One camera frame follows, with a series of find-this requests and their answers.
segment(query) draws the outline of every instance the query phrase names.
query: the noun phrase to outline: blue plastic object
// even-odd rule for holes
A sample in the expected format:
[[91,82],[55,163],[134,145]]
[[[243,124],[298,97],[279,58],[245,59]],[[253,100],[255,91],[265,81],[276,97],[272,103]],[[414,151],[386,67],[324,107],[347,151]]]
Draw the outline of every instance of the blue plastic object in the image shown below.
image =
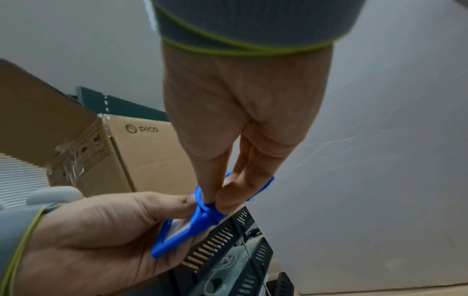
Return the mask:
[[[271,182],[273,182],[273,180],[274,177],[272,177],[258,193],[265,190],[271,184]],[[214,204],[206,205],[203,203],[203,193],[200,189],[200,186],[197,186],[193,194],[195,194],[195,199],[198,206],[196,207],[195,213],[190,219],[190,225],[180,233],[166,240],[169,230],[173,224],[173,220],[164,221],[161,231],[159,232],[159,236],[156,240],[156,244],[151,252],[151,256],[153,258],[157,259],[162,255],[170,252],[172,249],[175,249],[178,245],[185,242],[189,238],[200,235],[208,228],[218,225],[226,217],[226,215],[218,212]]]

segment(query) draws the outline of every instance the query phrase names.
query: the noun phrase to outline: white wall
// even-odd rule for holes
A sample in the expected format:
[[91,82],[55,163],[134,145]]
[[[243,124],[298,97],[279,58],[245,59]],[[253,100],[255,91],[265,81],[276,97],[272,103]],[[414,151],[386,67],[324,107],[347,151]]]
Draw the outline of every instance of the white wall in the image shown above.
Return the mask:
[[248,208],[302,293],[468,282],[468,9],[369,0]]
[[142,0],[0,0],[0,57],[68,94],[85,86],[164,110]]

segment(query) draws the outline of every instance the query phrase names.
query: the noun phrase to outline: cardboard box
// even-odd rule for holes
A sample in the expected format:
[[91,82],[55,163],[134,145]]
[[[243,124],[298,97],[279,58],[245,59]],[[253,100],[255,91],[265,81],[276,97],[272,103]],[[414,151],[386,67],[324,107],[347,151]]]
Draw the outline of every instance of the cardboard box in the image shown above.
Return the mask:
[[156,191],[190,194],[196,179],[168,122],[96,116],[0,60],[0,151],[47,168],[51,186],[86,197]]

